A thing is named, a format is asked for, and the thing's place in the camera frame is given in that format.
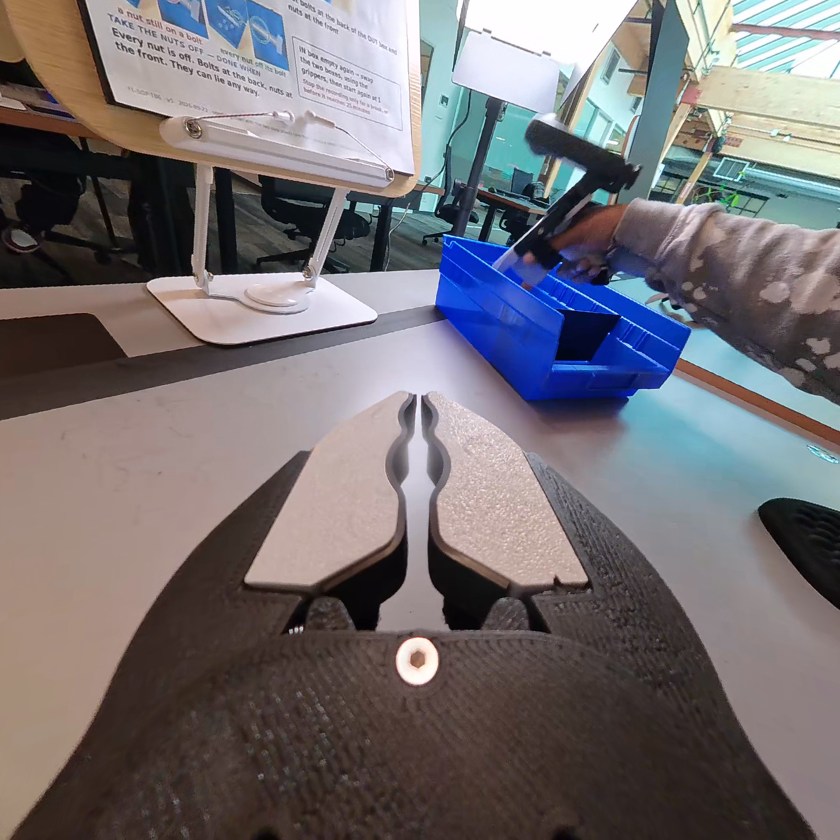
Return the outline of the person's right hand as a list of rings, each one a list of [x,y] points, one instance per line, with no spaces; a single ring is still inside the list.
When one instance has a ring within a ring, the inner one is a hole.
[[[582,211],[574,224],[553,236],[551,247],[562,257],[556,276],[578,283],[605,277],[607,254],[628,205],[597,206]]]

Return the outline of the wooden table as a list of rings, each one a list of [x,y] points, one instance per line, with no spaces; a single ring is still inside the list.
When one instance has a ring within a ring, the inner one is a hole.
[[[477,189],[476,199],[487,208],[478,235],[478,240],[481,242],[490,240],[491,229],[497,213],[502,213],[503,216],[508,217],[508,221],[506,223],[500,221],[499,226],[500,229],[508,233],[508,244],[511,245],[530,229],[529,219],[531,217],[543,217],[549,210],[545,203],[531,201],[526,196],[508,195],[483,187]]]

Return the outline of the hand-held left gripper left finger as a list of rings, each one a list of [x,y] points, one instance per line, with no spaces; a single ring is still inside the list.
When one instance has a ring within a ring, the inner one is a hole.
[[[259,590],[317,594],[393,554],[417,397],[395,392],[320,440],[245,574]]]

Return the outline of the wooden document board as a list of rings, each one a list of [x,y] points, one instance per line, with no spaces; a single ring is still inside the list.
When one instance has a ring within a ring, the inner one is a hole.
[[[268,161],[209,154],[203,146],[178,149],[161,136],[162,117],[107,103],[77,2],[14,1],[3,6],[24,58],[45,88],[83,127],[123,150],[381,197],[404,196],[417,183],[416,173],[397,173],[389,185],[375,186],[355,175],[331,175],[322,167],[306,173]]]

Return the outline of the LED light panel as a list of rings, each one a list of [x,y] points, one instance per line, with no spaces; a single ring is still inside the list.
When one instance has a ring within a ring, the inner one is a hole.
[[[498,40],[490,33],[469,31],[452,81],[531,112],[553,112],[560,63],[549,55]]]

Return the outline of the white document stand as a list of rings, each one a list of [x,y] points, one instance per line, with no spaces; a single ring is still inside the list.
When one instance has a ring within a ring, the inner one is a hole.
[[[333,186],[327,214],[308,262],[299,272],[213,274],[207,237],[214,168],[196,165],[192,273],[158,277],[146,289],[192,336],[235,347],[373,324],[378,313],[322,280],[350,186],[384,188],[395,174],[362,140],[312,110],[173,117],[161,137],[180,151],[227,161],[278,165]]]

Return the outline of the person's right forearm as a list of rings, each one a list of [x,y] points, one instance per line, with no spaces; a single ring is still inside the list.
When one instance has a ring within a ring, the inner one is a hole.
[[[793,387],[839,404],[839,231],[636,199],[610,257]]]

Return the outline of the black light stand pole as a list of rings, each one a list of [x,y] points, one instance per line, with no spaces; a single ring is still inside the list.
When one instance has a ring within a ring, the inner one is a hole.
[[[472,213],[478,191],[478,184],[493,137],[497,123],[505,102],[498,98],[488,97],[486,101],[486,117],[479,136],[476,153],[469,172],[469,179],[460,194],[459,210],[456,220],[453,223],[451,235],[463,237]]]

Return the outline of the black office chair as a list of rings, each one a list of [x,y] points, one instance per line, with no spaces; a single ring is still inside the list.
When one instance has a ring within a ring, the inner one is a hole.
[[[465,185],[459,179],[455,179],[450,185],[450,189],[447,193],[448,201],[445,201],[445,197],[441,196],[440,200],[437,202],[434,215],[446,222],[449,227],[441,232],[437,232],[435,234],[426,234],[423,236],[421,245],[423,247],[427,246],[429,241],[433,242],[440,242],[440,240],[445,236],[452,233],[452,230],[455,226],[459,218],[460,213],[460,201],[462,197],[462,193],[464,191]]]
[[[260,202],[265,213],[280,224],[291,225],[285,231],[286,236],[295,240],[303,237],[309,240],[309,246],[300,250],[293,250],[276,255],[264,255],[253,264],[254,270],[269,263],[286,263],[305,265],[312,256],[314,246],[326,220],[329,205],[334,190],[328,187],[305,185],[299,182],[285,181],[267,175],[259,175]],[[371,222],[356,212],[356,202],[350,203],[349,209],[343,209],[337,229],[332,237],[334,244],[366,238],[371,231]],[[329,274],[348,273],[350,268],[344,263],[327,257],[323,268]]]

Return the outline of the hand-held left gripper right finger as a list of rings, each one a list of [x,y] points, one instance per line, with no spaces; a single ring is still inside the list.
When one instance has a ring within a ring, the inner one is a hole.
[[[589,576],[523,449],[496,425],[429,392],[422,399],[433,546],[505,590],[583,590]]]

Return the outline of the blue plastic bin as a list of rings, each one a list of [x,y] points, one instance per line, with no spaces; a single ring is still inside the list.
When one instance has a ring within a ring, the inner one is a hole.
[[[553,272],[525,290],[493,267],[504,251],[445,236],[436,306],[520,397],[625,398],[670,377],[688,326],[610,286]]]

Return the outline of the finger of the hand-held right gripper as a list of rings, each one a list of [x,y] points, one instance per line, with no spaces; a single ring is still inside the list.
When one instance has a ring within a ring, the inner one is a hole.
[[[491,267],[524,288],[538,286],[561,263],[561,253],[549,241],[509,247]]]

